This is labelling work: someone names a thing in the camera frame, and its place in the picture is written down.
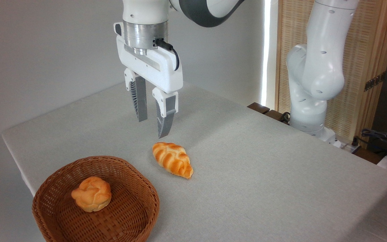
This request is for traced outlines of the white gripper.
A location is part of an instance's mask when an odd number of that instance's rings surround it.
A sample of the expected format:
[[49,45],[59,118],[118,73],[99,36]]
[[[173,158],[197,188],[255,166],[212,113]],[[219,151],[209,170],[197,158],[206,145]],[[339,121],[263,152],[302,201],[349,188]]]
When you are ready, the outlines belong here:
[[114,23],[126,90],[130,92],[139,122],[147,120],[146,81],[152,83],[157,108],[158,138],[167,136],[178,112],[178,90],[183,87],[182,65],[166,43],[168,23],[139,25]]

